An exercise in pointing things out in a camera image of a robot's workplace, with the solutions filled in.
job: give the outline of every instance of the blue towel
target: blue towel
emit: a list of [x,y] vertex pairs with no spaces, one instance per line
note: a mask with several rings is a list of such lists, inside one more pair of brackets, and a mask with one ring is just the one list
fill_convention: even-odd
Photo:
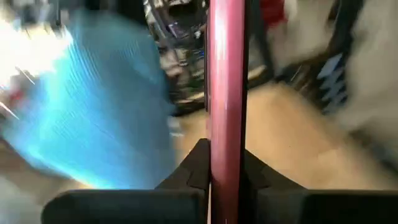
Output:
[[175,169],[172,110],[145,27],[80,11],[73,43],[43,73],[4,138],[32,166],[99,189],[151,189]]

